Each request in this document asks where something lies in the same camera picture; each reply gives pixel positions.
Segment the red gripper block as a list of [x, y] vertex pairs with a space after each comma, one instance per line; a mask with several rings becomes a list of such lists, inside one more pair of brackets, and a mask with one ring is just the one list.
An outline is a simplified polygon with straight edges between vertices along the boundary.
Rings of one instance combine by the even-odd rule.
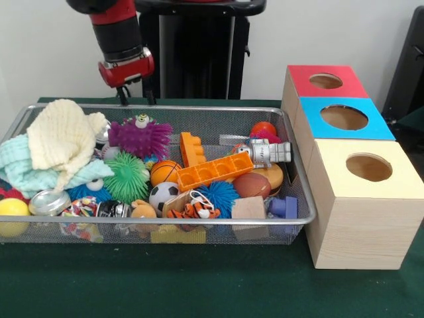
[[[124, 85], [138, 82], [154, 73], [154, 58], [148, 48], [143, 48], [142, 53], [135, 58], [123, 62], [99, 62], [98, 70], [103, 81], [112, 88], [117, 88], [117, 97], [121, 105], [129, 104], [128, 88]], [[156, 104], [153, 86], [150, 81], [145, 81], [145, 95], [149, 105]]]

